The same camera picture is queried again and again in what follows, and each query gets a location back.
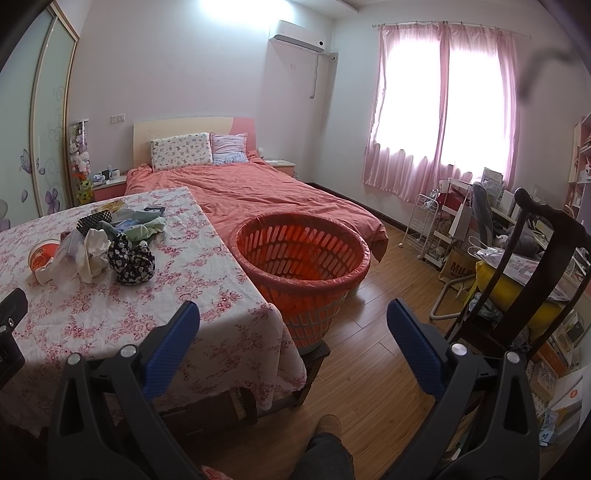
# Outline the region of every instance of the folded clothes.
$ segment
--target folded clothes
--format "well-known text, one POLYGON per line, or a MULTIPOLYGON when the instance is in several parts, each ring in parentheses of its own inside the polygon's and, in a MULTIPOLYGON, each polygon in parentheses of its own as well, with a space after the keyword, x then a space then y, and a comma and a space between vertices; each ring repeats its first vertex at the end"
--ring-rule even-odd
POLYGON ((155 233, 164 232, 164 226, 166 225, 166 218, 157 217, 151 222, 147 222, 143 225, 135 225, 124 233, 127 238, 132 242, 139 242, 150 238, 155 233))

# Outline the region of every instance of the flower decal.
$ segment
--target flower decal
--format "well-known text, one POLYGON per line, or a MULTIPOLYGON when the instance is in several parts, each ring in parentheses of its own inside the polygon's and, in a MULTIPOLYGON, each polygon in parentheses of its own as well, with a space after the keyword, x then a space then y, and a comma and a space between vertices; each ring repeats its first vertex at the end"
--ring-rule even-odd
POLYGON ((0 232, 10 228, 10 220, 4 218, 8 213, 8 204, 0 199, 0 232))
POLYGON ((56 189, 45 192, 45 203, 49 205, 47 214, 51 215, 60 211, 60 201, 57 199, 58 192, 56 189))

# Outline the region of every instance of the wall-mounted air conditioner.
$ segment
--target wall-mounted air conditioner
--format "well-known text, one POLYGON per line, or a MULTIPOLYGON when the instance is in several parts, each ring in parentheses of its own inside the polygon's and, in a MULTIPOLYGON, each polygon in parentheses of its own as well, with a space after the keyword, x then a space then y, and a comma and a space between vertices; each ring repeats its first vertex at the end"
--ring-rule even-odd
POLYGON ((316 53, 324 53, 324 46, 326 45, 326 39, 322 35, 283 20, 277 23, 277 28, 272 33, 271 40, 284 41, 316 53))

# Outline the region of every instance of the power outlet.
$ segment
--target power outlet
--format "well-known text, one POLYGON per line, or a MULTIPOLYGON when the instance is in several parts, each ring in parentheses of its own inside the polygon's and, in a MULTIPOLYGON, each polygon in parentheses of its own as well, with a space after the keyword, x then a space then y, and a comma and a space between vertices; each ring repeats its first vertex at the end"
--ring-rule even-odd
POLYGON ((111 116, 111 124, 120 124, 121 122, 125 122, 124 114, 111 116))

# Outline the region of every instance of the orange laundry basket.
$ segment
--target orange laundry basket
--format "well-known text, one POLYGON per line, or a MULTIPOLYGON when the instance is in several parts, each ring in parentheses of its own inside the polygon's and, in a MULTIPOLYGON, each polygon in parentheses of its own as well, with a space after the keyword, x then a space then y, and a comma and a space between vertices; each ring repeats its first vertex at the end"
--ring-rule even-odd
POLYGON ((272 213, 230 235, 230 251, 283 315, 300 353, 328 331, 350 289, 369 270, 369 248, 346 225, 314 215, 272 213))

